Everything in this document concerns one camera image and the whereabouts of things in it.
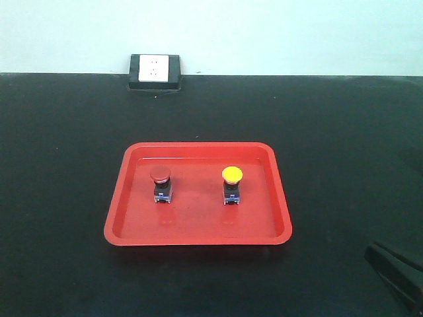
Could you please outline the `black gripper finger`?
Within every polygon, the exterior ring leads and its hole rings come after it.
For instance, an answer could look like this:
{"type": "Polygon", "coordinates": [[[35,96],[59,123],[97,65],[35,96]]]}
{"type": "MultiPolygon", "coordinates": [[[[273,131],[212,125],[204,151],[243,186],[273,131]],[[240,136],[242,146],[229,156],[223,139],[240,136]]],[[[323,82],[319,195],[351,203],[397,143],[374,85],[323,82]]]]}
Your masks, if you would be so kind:
{"type": "Polygon", "coordinates": [[[411,314],[422,313],[422,257],[375,241],[364,258],[411,314]]]}

